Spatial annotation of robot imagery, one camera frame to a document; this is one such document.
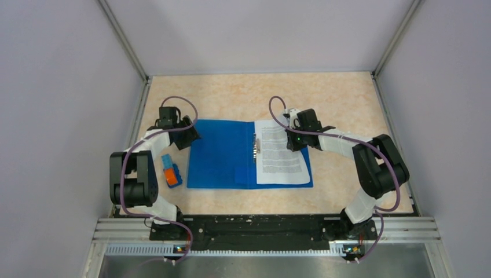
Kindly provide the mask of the white printed paper files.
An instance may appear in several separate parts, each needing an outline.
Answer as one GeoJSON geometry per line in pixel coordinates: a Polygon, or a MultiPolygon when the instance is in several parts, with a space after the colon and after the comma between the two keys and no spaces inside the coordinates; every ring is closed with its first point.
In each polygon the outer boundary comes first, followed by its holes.
{"type": "Polygon", "coordinates": [[[274,120],[255,121],[254,130],[259,148],[255,162],[258,188],[313,186],[307,149],[288,149],[286,131],[274,120]]]}

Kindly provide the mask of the blue plastic folder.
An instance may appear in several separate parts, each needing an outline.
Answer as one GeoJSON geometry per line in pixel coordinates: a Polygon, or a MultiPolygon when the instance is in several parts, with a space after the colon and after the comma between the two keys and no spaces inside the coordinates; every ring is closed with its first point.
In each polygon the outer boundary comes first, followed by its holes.
{"type": "Polygon", "coordinates": [[[193,189],[258,188],[252,159],[254,122],[201,119],[201,139],[190,148],[187,187],[193,189]]]}

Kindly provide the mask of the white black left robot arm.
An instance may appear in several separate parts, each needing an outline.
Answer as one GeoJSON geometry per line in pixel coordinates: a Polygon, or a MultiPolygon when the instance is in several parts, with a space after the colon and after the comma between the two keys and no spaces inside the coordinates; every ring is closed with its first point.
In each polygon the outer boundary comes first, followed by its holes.
{"type": "Polygon", "coordinates": [[[183,237],[186,225],[178,219],[179,208],[159,195],[155,159],[166,148],[189,148],[200,135],[189,116],[177,107],[160,107],[159,117],[131,148],[109,158],[109,197],[114,205],[136,208],[171,239],[183,237]]]}

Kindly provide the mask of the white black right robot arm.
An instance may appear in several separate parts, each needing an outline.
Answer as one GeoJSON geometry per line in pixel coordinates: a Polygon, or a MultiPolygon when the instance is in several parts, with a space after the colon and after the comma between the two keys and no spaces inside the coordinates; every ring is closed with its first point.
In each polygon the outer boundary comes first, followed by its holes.
{"type": "Polygon", "coordinates": [[[287,148],[300,151],[305,147],[334,152],[354,161],[361,188],[341,213],[339,230],[348,238],[356,238],[363,223],[376,211],[383,211],[382,199],[395,193],[395,211],[401,201],[401,185],[409,180],[409,170],[390,136],[364,137],[345,133],[333,126],[322,126],[313,109],[286,109],[287,148]]]}

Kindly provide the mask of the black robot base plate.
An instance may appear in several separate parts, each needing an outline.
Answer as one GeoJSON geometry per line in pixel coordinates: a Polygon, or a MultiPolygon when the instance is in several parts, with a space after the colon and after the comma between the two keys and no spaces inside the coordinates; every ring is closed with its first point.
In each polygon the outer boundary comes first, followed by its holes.
{"type": "Polygon", "coordinates": [[[373,220],[348,224],[338,214],[185,215],[192,251],[328,250],[335,240],[353,244],[375,240],[373,220]]]}

